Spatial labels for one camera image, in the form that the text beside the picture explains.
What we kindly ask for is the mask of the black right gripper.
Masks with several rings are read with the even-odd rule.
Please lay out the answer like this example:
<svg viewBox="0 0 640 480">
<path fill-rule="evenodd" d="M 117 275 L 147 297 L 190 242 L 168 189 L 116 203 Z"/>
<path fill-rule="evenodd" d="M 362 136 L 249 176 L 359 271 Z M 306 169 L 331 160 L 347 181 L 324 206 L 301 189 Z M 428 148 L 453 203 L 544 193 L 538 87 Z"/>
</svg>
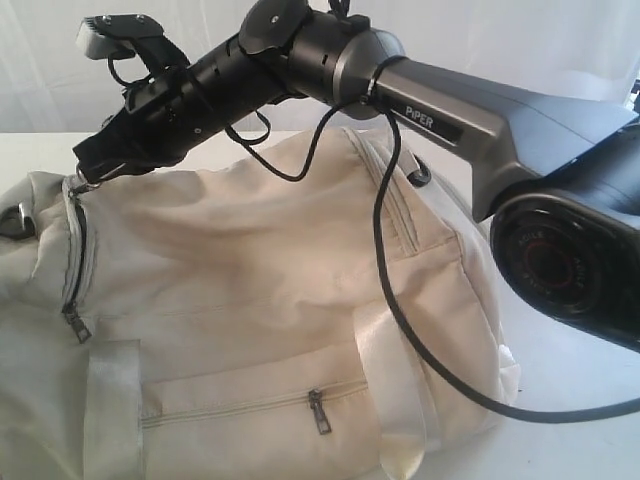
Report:
<svg viewBox="0 0 640 480">
<path fill-rule="evenodd" d="M 220 132 L 204 87 L 186 68 L 173 69 L 129 95 L 123 109 L 99 132 L 73 148 L 88 183 L 140 176 L 180 163 Z"/>
</svg>

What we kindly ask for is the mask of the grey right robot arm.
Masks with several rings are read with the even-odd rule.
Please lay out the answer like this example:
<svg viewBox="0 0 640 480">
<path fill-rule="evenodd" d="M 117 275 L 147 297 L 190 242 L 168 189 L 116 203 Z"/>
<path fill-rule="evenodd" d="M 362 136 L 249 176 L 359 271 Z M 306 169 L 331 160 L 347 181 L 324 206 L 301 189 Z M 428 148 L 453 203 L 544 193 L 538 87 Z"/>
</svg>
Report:
<svg viewBox="0 0 640 480">
<path fill-rule="evenodd" d="M 537 311 L 639 346 L 639 117 L 406 57 L 334 1 L 260 1 L 196 62 L 142 14 L 83 19 L 93 60 L 139 58 L 123 107 L 74 152 L 86 181 L 144 175 L 267 104 L 313 98 L 368 120 L 388 113 L 472 170 L 472 215 L 491 221 L 500 273 Z"/>
</svg>

